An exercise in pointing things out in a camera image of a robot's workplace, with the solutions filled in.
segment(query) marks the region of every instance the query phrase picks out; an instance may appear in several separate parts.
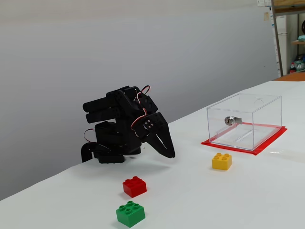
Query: orange surface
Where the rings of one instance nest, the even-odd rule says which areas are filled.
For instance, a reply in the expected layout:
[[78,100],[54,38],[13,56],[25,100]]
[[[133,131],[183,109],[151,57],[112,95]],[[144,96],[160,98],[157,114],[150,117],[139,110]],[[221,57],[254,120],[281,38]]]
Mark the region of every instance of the orange surface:
[[305,81],[305,73],[293,73],[285,75],[275,81]]

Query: white tabletop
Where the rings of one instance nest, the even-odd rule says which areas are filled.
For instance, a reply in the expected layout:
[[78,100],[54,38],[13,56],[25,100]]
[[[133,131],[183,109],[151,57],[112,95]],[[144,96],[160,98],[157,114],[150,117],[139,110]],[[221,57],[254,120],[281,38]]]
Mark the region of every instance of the white tabletop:
[[[208,138],[203,108],[170,123],[176,158],[143,144],[122,164],[94,159],[69,168],[1,201],[0,228],[126,229],[115,210],[131,200],[122,182],[133,176],[148,188],[132,199],[146,214],[135,229],[303,227],[305,83],[267,82],[244,92],[283,96],[288,130],[258,156],[201,145]],[[217,152],[232,155],[228,171],[212,169]]]

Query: gray wall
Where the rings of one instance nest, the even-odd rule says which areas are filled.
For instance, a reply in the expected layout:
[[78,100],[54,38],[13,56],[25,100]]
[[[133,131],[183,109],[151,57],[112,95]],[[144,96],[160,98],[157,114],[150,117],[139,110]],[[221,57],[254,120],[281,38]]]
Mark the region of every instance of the gray wall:
[[219,5],[226,10],[217,10],[223,0],[168,0],[101,17],[22,13],[17,2],[0,5],[0,199],[81,162],[93,126],[82,104],[108,91],[150,84],[171,122],[277,77],[267,9],[255,0]]

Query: clear plastic box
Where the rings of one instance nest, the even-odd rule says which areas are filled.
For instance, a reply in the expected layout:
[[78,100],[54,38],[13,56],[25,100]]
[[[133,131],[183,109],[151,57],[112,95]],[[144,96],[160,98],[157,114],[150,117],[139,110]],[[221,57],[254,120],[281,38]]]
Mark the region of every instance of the clear plastic box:
[[281,129],[282,97],[233,95],[209,106],[207,116],[210,143],[254,150]]

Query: shelf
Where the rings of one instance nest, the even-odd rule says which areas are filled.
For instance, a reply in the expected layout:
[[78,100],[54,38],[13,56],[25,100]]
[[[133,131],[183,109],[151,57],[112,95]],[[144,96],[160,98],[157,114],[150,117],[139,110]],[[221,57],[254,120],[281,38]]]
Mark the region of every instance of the shelf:
[[305,13],[305,6],[275,7],[274,12],[276,16]]
[[304,44],[305,45],[305,42],[294,41],[294,42],[291,42],[291,44]]
[[305,0],[274,0],[274,6],[291,6],[305,4]]

